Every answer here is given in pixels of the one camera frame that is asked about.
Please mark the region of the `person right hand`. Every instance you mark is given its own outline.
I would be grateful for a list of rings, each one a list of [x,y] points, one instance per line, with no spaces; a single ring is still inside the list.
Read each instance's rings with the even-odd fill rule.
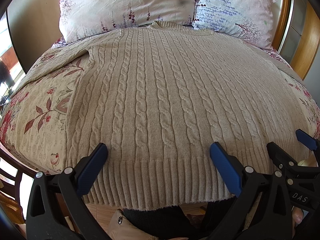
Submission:
[[[294,207],[292,209],[292,219],[293,219],[293,226],[299,225],[304,218],[304,213],[302,209],[298,207]]]

